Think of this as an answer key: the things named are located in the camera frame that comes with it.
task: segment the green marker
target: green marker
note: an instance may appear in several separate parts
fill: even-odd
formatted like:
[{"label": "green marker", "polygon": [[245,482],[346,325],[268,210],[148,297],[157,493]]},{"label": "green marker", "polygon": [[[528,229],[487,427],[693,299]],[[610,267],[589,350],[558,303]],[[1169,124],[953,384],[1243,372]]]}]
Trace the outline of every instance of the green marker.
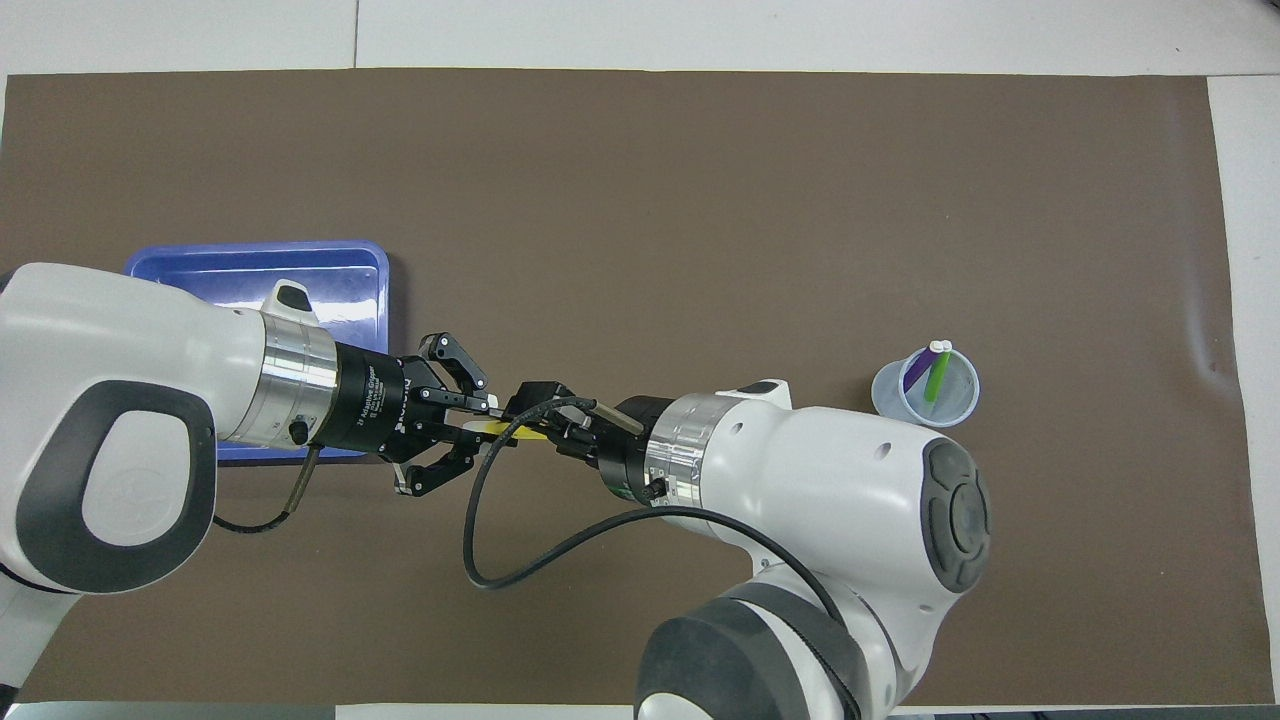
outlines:
[{"label": "green marker", "polygon": [[937,402],[938,391],[942,389],[942,377],[947,374],[947,363],[951,361],[951,351],[938,355],[938,359],[933,361],[933,366],[929,368],[929,379],[924,384],[924,401]]}]

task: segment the blue tray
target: blue tray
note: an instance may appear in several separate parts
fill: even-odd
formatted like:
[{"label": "blue tray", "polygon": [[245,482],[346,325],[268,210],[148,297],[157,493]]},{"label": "blue tray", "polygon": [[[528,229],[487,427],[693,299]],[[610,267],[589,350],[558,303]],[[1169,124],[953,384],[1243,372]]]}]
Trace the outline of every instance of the blue tray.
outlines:
[{"label": "blue tray", "polygon": [[[366,240],[260,242],[238,245],[156,245],[136,252],[124,274],[180,287],[227,307],[259,307],[288,278],[307,287],[320,325],[338,342],[387,352],[387,252]],[[218,459],[301,460],[305,451],[218,443]],[[325,448],[321,457],[360,452]]]}]

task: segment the brown table surface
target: brown table surface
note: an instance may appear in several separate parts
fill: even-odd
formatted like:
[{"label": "brown table surface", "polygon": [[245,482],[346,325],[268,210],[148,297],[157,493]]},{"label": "brown table surface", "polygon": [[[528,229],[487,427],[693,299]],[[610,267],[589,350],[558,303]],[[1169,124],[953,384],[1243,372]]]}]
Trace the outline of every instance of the brown table surface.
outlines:
[{"label": "brown table surface", "polygon": [[[1272,700],[1203,79],[14,77],[0,152],[3,266],[369,238],[393,350],[452,331],[499,395],[782,377],[797,406],[870,410],[883,363],[950,337],[982,374],[951,434],[996,544],[909,702]],[[270,516],[292,475],[227,469],[220,511]],[[81,602],[26,697],[625,703],[649,632],[749,570],[657,523],[480,593],[467,489],[324,466],[280,530],[211,533],[164,582]],[[512,452],[483,565],[621,509]]]}]

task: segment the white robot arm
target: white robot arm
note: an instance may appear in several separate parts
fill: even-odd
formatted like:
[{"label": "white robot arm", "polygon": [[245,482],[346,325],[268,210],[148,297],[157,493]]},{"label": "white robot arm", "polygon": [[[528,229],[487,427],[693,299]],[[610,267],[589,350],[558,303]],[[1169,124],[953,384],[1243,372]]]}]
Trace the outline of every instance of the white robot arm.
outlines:
[{"label": "white robot arm", "polygon": [[[421,496],[506,445],[447,413],[511,420],[571,395],[525,383],[503,411],[486,384],[447,333],[404,357],[334,342],[287,281],[246,310],[67,265],[0,277],[0,703],[76,598],[141,588],[196,551],[214,520],[218,439],[378,454],[398,492]],[[534,429],[620,497],[768,536],[835,610],[746,536],[672,519],[742,547],[756,570],[658,628],[637,717],[883,717],[987,561],[987,493],[960,446],[872,415],[792,410],[781,380],[564,407]],[[439,461],[410,462],[442,442]]]}]

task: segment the clear plastic cup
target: clear plastic cup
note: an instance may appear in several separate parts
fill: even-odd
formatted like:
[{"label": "clear plastic cup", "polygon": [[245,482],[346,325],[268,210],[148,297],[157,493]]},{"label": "clear plastic cup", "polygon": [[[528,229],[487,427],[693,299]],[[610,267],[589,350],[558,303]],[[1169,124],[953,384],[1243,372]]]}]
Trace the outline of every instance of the clear plastic cup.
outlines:
[{"label": "clear plastic cup", "polygon": [[960,352],[952,350],[947,361],[942,387],[938,388],[937,402],[924,401],[924,386],[929,375],[924,374],[911,389],[902,392],[902,378],[924,348],[916,350],[905,360],[895,360],[881,368],[872,380],[872,404],[876,411],[886,418],[928,425],[931,428],[950,428],[957,425],[973,414],[978,406],[978,370]]}]

